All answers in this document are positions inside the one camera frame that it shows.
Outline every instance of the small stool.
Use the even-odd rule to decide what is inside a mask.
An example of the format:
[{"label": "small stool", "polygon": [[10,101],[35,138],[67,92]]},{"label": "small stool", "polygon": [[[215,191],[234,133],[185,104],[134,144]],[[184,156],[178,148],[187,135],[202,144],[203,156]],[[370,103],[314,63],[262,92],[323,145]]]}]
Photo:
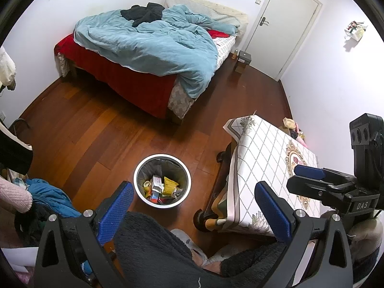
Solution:
[{"label": "small stool", "polygon": [[245,70],[245,66],[251,63],[251,54],[240,51],[239,56],[237,57],[237,62],[234,67],[234,71],[242,74]]}]

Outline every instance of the metal bolt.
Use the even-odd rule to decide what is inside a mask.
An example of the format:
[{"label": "metal bolt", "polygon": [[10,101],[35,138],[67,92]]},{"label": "metal bolt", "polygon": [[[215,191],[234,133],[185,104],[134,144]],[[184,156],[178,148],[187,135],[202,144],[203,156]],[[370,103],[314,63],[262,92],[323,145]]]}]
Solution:
[{"label": "metal bolt", "polygon": [[56,214],[51,214],[48,218],[49,221],[53,222],[53,221],[56,221],[57,219],[57,215]]},{"label": "metal bolt", "polygon": [[337,222],[337,221],[340,221],[340,216],[339,216],[338,214],[334,213],[334,214],[332,215],[332,219],[334,219],[336,222]]},{"label": "metal bolt", "polygon": [[84,215],[86,218],[89,218],[90,216],[93,215],[93,210],[91,210],[91,209],[85,210],[85,211],[83,212],[83,215]]},{"label": "metal bolt", "polygon": [[296,215],[297,215],[299,218],[303,218],[303,217],[305,216],[305,211],[302,210],[302,209],[296,210]]}]

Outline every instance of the blue textured pad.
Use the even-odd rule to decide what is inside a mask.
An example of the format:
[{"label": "blue textured pad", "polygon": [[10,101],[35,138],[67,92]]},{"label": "blue textured pad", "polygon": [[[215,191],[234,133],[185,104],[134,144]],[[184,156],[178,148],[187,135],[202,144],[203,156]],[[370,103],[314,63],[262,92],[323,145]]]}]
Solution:
[{"label": "blue textured pad", "polygon": [[255,200],[262,210],[269,226],[279,242],[289,243],[292,239],[291,225],[279,206],[259,182],[255,187]]},{"label": "blue textured pad", "polygon": [[103,246],[112,240],[121,220],[133,201],[133,196],[133,186],[128,182],[99,222],[97,240],[100,245]]},{"label": "blue textured pad", "polygon": [[307,177],[314,180],[322,180],[325,178],[323,169],[307,167],[305,165],[297,165],[294,168],[294,174],[300,177]]}]

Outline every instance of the door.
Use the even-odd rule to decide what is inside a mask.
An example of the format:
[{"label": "door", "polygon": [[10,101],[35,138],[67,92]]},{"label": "door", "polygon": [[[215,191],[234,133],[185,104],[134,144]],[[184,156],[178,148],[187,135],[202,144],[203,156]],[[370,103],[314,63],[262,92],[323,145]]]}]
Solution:
[{"label": "door", "polygon": [[246,48],[251,66],[275,80],[296,48],[319,3],[269,0]]}]

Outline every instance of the bottle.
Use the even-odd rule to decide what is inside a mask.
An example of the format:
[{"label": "bottle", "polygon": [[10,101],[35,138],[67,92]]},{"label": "bottle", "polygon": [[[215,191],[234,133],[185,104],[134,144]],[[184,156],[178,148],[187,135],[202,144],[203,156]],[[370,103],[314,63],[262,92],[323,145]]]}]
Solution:
[{"label": "bottle", "polygon": [[232,59],[236,59],[237,55],[239,54],[239,51],[238,50],[235,50],[233,55],[232,55]]}]

